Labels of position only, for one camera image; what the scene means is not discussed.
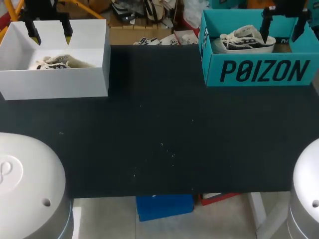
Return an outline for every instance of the screw hole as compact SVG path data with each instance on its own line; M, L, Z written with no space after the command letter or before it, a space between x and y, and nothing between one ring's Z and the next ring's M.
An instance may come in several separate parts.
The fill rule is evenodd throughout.
M49 199L45 198L42 200L42 204L46 207L50 207L51 206L51 202Z
M313 207L314 207L314 208L319 207L319 200L314 200L314 201L313 201Z

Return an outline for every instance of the blue box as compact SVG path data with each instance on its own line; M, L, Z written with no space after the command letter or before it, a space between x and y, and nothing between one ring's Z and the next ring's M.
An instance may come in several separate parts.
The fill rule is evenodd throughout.
M191 213L194 208L192 195L162 195L136 197L140 222Z
M260 28L261 9L209 9L202 14L199 51L207 86L294 86L309 85L319 65L319 41L305 25L304 33L292 42L296 18L274 16L269 35L289 41L290 53L214 54L210 38L229 34L245 25Z

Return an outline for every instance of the logo on robot base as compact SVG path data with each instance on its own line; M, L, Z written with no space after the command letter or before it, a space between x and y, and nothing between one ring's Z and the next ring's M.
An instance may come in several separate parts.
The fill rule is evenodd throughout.
M3 178L12 172L12 164L10 162L4 162L0 164L0 184L3 182Z
M23 175L21 162L11 155L0 155L0 195L13 190Z

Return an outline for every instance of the shoelace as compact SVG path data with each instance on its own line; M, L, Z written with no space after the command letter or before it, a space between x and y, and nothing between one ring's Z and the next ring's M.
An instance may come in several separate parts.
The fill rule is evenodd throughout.
M221 34L220 36L220 40L222 42L226 42L227 44L229 43L242 43L243 40L234 36L234 33L230 33L230 34Z

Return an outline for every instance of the dark mat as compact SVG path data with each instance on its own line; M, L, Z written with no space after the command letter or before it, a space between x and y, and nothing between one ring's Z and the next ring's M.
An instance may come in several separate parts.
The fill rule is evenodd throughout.
M108 98L0 101L75 198L286 191L318 125L312 86L207 88L198 46L113 46Z

